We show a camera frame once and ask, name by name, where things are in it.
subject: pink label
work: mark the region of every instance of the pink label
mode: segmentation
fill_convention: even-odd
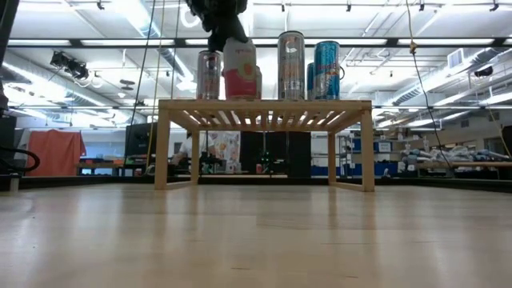
[[[238,69],[224,71],[226,79],[226,99],[256,98],[256,77],[243,77]]]

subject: energy drink can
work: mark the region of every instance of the energy drink can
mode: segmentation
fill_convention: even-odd
[[[339,44],[324,41],[314,47],[314,98],[339,99]]]
[[[304,35],[288,31],[279,35],[278,40],[278,98],[304,99]]]
[[[314,63],[307,65],[307,99],[314,100]]]
[[[220,94],[220,80],[221,56],[216,52],[199,52],[196,98],[217,100]]]

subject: cable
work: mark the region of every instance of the cable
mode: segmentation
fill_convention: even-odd
[[[28,150],[21,150],[21,149],[15,149],[15,148],[7,148],[7,147],[3,147],[3,146],[0,146],[0,150],[4,150],[4,151],[7,151],[7,152],[15,152],[15,153],[21,153],[21,154],[26,154],[30,157],[32,157],[34,159],[34,164],[31,166],[31,167],[16,167],[16,166],[13,166],[11,164],[9,164],[6,160],[3,160],[2,158],[0,158],[0,165],[4,166],[4,167],[7,167],[7,169],[11,169],[11,170],[14,170],[14,171],[17,171],[17,172],[31,172],[33,170],[36,170],[39,165],[41,164],[41,159],[39,159],[39,157],[33,153],[33,152],[30,152]]]
[[[156,4],[156,0],[153,0],[153,8],[151,9],[151,17],[150,17],[150,26],[149,26],[149,29],[147,31],[146,47],[144,48],[144,59],[142,60],[141,73],[138,76],[137,93],[135,95],[134,111],[133,111],[133,113],[131,115],[130,130],[128,131],[128,137],[126,138],[126,142],[125,142],[125,158],[124,158],[123,166],[126,166],[126,160],[127,160],[126,153],[128,152],[128,143],[130,143],[131,135],[132,135],[132,130],[133,130],[133,129],[131,129],[131,127],[134,124],[134,120],[135,120],[135,111],[137,110],[138,96],[139,96],[139,93],[140,93],[140,90],[141,90],[142,75],[144,74],[144,66],[146,65],[147,51],[149,49],[150,39],[151,39],[151,36],[152,36],[151,29],[153,28],[154,8],[156,7],[155,4]]]
[[[410,33],[410,50],[409,50],[409,52],[413,55],[414,67],[416,68],[416,73],[418,74],[419,85],[422,88],[423,95],[425,95],[426,109],[429,111],[430,118],[432,119],[432,123],[434,124],[434,133],[435,133],[436,139],[438,140],[439,152],[441,153],[442,158],[445,160],[446,164],[448,165],[448,168],[450,170],[452,170],[453,168],[452,168],[450,162],[446,158],[444,152],[442,152],[441,139],[439,139],[438,127],[435,124],[434,116],[432,115],[432,110],[430,109],[430,105],[429,105],[429,98],[426,95],[425,88],[423,88],[422,76],[419,73],[418,64],[416,62],[416,47],[418,47],[418,46],[416,45],[416,43],[414,43],[413,24],[412,24],[412,17],[410,16],[409,0],[406,0],[406,7],[407,7],[407,17],[409,20],[409,33]]]
[[[162,10],[162,22],[160,27],[163,27],[164,19],[166,18],[166,10]],[[162,37],[163,34],[160,33],[160,42],[158,44],[158,49],[162,48]],[[178,20],[176,21],[176,38],[178,37]],[[150,126],[150,143],[147,146],[147,156],[146,156],[146,171],[150,168],[150,160],[151,160],[151,145],[153,144],[153,126],[154,126],[154,111],[157,102],[157,90],[158,90],[158,76],[160,75],[160,61],[161,57],[158,56],[157,61],[157,76],[154,81],[154,96],[153,96],[153,109],[151,110],[151,126]]]

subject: orange cloth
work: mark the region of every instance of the orange cloth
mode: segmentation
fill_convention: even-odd
[[[29,151],[36,153],[41,165],[26,176],[76,176],[80,156],[86,154],[80,132],[33,131],[30,133]],[[34,160],[29,157],[27,166]]]

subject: hardwood floor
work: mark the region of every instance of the hardwood floor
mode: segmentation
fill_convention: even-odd
[[[512,283],[512,194],[107,185],[0,195],[0,287]]]

